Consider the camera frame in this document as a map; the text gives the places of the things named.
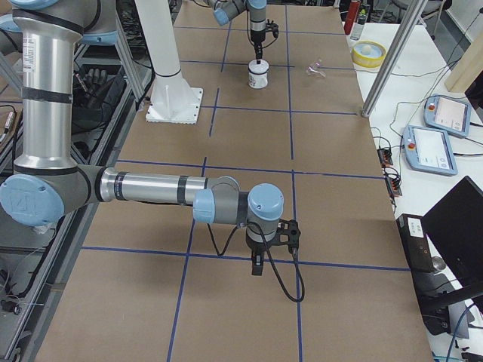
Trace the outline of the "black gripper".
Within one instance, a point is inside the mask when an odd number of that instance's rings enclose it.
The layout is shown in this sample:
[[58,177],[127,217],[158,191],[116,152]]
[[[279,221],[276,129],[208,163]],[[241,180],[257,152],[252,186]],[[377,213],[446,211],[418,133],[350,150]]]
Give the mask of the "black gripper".
[[248,241],[248,246],[251,249],[251,274],[253,276],[261,276],[263,274],[264,255],[269,250],[269,245]]
[[256,64],[261,64],[262,60],[262,46],[265,41],[265,31],[250,30],[250,39],[253,43],[256,57]]

